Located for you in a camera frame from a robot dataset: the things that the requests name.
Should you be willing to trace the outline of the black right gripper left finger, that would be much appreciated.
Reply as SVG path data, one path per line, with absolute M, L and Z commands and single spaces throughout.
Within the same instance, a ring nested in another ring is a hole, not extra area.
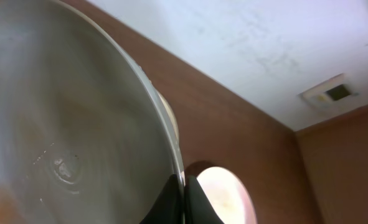
M 171 175 L 140 224 L 182 223 L 182 202 L 177 175 Z

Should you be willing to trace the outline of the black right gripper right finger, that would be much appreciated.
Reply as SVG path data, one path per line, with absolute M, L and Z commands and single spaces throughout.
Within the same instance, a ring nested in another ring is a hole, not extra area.
M 186 180 L 185 221 L 186 224 L 224 224 L 194 176 Z

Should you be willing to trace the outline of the white plate with ketchup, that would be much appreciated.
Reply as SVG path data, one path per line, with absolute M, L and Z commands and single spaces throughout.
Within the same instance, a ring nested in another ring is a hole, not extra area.
M 223 167 L 210 167 L 197 180 L 224 224 L 257 224 L 252 199 L 234 173 Z

